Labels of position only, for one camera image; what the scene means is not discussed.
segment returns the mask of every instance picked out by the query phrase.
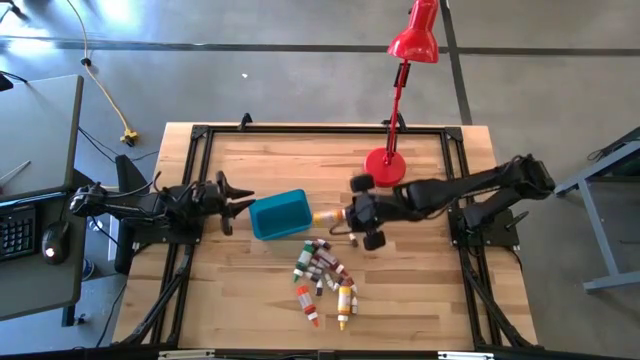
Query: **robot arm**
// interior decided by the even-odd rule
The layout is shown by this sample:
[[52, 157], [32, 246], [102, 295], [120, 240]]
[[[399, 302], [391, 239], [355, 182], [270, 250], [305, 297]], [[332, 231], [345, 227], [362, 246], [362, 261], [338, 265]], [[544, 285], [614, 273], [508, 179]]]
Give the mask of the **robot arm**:
[[496, 191], [486, 201], [463, 209], [466, 226], [475, 229], [522, 199], [546, 198], [554, 187], [544, 164], [531, 155], [516, 156], [506, 164], [464, 178], [400, 184], [392, 195], [370, 194], [373, 179], [361, 175], [351, 181], [351, 190], [359, 194], [353, 196], [345, 213], [353, 232], [366, 233], [365, 248], [374, 250], [384, 245], [384, 234], [378, 228], [385, 222], [422, 221], [463, 197]]
[[[146, 187], [155, 184], [159, 175], [160, 173]], [[227, 183], [222, 171], [216, 174], [216, 183], [196, 182], [139, 195], [143, 189], [126, 194], [112, 194], [102, 188], [100, 183], [85, 186], [78, 189], [72, 197], [70, 209], [76, 216], [90, 217], [108, 213], [133, 227], [165, 228], [168, 231], [193, 228], [206, 216], [220, 215], [224, 234], [231, 235], [230, 219], [255, 201], [229, 202], [228, 199], [253, 195], [253, 191], [234, 189]]]

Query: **blue bowl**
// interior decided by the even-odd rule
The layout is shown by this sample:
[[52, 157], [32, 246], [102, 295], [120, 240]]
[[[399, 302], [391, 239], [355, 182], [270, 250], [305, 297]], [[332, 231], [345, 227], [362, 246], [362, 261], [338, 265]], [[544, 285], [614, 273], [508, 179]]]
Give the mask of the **blue bowl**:
[[260, 240], [273, 240], [311, 227], [311, 209], [304, 190], [256, 200], [249, 207], [253, 235]]

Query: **red desk lamp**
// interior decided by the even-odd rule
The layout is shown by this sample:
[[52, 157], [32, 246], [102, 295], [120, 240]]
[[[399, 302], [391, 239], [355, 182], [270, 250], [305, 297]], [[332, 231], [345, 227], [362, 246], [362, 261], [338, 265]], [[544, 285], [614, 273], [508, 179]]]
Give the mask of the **red desk lamp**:
[[394, 84], [396, 95], [393, 100], [387, 146], [371, 150], [364, 161], [364, 171], [373, 176], [377, 186], [396, 185], [402, 180], [407, 170], [404, 158], [396, 152], [398, 104], [402, 96], [402, 88], [407, 84], [409, 60], [425, 63], [438, 62], [438, 44], [431, 32], [437, 12], [438, 0], [415, 0], [409, 18], [409, 27], [396, 36], [387, 49], [388, 54], [404, 59], [404, 62], [401, 64]]

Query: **gray floor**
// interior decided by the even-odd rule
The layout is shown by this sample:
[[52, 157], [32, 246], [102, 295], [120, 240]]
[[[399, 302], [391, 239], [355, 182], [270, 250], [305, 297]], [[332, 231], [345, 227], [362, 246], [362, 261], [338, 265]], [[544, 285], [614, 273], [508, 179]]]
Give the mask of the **gray floor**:
[[[450, 0], [459, 46], [640, 47], [633, 0]], [[75, 0], [92, 39], [189, 43], [385, 45], [406, 25], [411, 0]], [[9, 13], [0, 35], [81, 38], [65, 1], [27, 1], [28, 24]], [[446, 46], [441, 19], [436, 37]], [[83, 74], [81, 50], [18, 40], [0, 49], [0, 69], [28, 79]], [[92, 51], [140, 144], [117, 142], [122, 128], [88, 77], [81, 125], [116, 151], [157, 150], [168, 121], [374, 123], [390, 112], [397, 60], [385, 54]], [[474, 124], [490, 127], [496, 156], [533, 153], [557, 181], [586, 156], [640, 125], [637, 57], [462, 56]], [[409, 123], [460, 124], [447, 55], [414, 64], [401, 110]], [[113, 165], [79, 140], [78, 168], [115, 183]], [[138, 163], [151, 177], [155, 158]], [[525, 281], [539, 342], [550, 349], [637, 357], [640, 286], [586, 295], [581, 283], [605, 267], [579, 198], [526, 202], [519, 225]], [[105, 274], [106, 242], [89, 234], [87, 256]], [[624, 249], [627, 267], [638, 246]], [[82, 327], [60, 329], [60, 310], [0, 323], [0, 354], [95, 346], [122, 278], [87, 282]], [[108, 343], [112, 330], [107, 334]]]

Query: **wooden table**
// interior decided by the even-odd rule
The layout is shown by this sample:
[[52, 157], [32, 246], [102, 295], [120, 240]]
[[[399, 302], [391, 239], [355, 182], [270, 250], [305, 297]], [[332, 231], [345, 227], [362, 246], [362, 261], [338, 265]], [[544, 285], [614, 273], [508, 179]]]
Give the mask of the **wooden table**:
[[[181, 182], [192, 125], [167, 124], [156, 167], [162, 171], [160, 185]], [[462, 130], [470, 171], [494, 167], [487, 127]], [[350, 177], [362, 171], [367, 152], [384, 141], [384, 135], [363, 134], [216, 134], [209, 178], [223, 170], [232, 186], [252, 189], [257, 198], [302, 188], [312, 211], [339, 208], [350, 202]], [[408, 164], [405, 180], [444, 178], [436, 137], [401, 136], [398, 150]], [[196, 163], [194, 178], [198, 173]], [[181, 348], [472, 348], [459, 258], [449, 245], [446, 216], [385, 224], [387, 245], [373, 252], [362, 246], [354, 249], [346, 236], [329, 236], [320, 228], [263, 242], [253, 237], [248, 211], [233, 221], [233, 227], [233, 236], [226, 237], [216, 217], [205, 225], [191, 272]], [[301, 240], [316, 237], [334, 245], [332, 253], [359, 288], [360, 312], [351, 316], [344, 332], [338, 327], [336, 293], [314, 297], [319, 328], [303, 315], [296, 298], [300, 282], [293, 284], [291, 278]], [[114, 341], [130, 334], [157, 298], [166, 252], [167, 246], [152, 245], [134, 259]], [[488, 248], [487, 260], [496, 301], [522, 335], [536, 342], [516, 259], [504, 249]], [[480, 312], [488, 339], [482, 306]], [[165, 332], [172, 315], [169, 310]]]

